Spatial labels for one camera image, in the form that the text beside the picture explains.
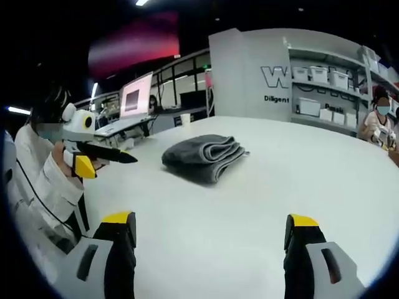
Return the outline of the person's left hand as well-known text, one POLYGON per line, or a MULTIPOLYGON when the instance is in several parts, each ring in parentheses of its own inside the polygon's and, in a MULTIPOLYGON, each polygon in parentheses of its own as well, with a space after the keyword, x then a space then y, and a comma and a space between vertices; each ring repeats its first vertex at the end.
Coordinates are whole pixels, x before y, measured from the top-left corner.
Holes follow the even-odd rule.
POLYGON ((54 144, 52 150, 52 156, 59 169, 66 175, 71 176, 71 168, 64 161, 64 144, 61 141, 57 141, 54 144))

